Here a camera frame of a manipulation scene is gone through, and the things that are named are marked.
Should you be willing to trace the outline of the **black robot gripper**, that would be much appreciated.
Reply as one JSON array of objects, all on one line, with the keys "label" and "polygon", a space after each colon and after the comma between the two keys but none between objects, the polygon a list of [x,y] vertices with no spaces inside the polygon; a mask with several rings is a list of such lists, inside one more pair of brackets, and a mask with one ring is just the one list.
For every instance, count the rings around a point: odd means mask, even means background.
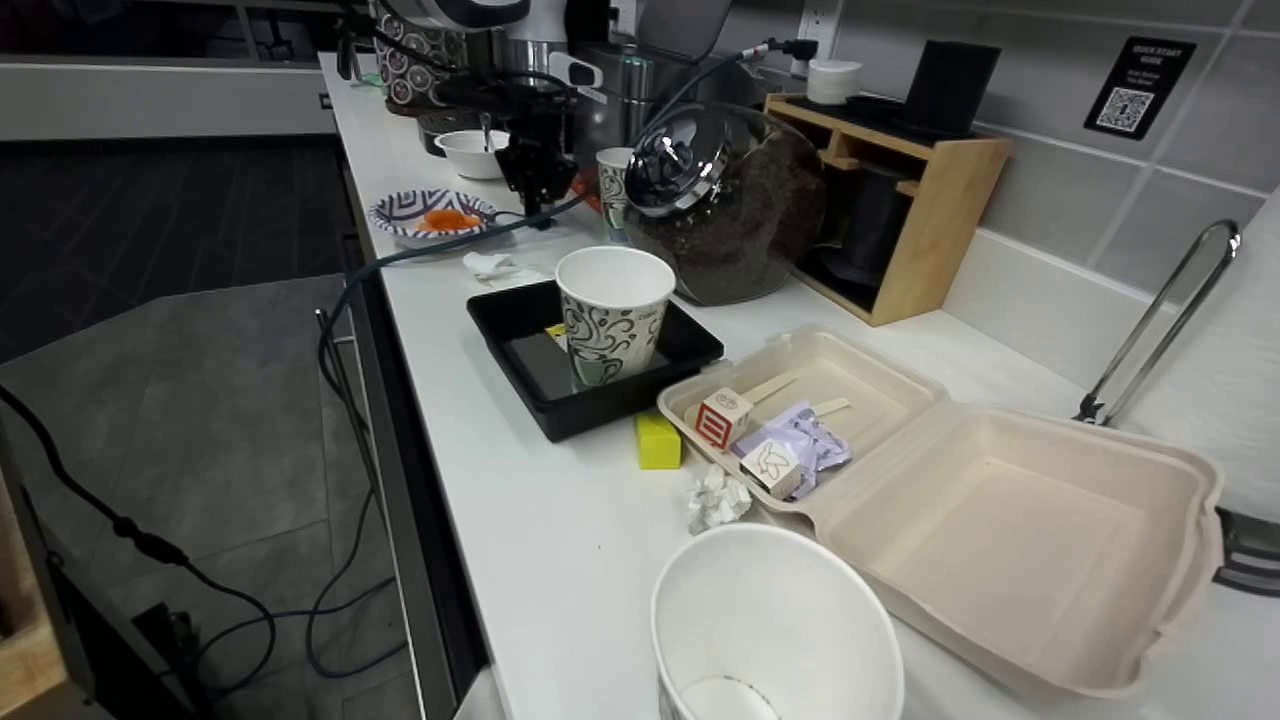
[{"label": "black robot gripper", "polygon": [[492,97],[492,109],[509,128],[509,142],[495,151],[509,187],[520,200],[560,200],[577,174],[577,97],[563,82],[504,80]]}]

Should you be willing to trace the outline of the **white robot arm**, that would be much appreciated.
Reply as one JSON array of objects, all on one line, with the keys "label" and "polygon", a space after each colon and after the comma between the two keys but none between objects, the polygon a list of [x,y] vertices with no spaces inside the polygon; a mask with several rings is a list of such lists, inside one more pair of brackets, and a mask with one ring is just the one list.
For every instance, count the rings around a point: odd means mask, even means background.
[{"label": "white robot arm", "polygon": [[430,151],[474,130],[492,174],[524,205],[580,174],[580,118],[604,70],[570,48],[572,0],[368,0],[384,104],[414,116]]}]

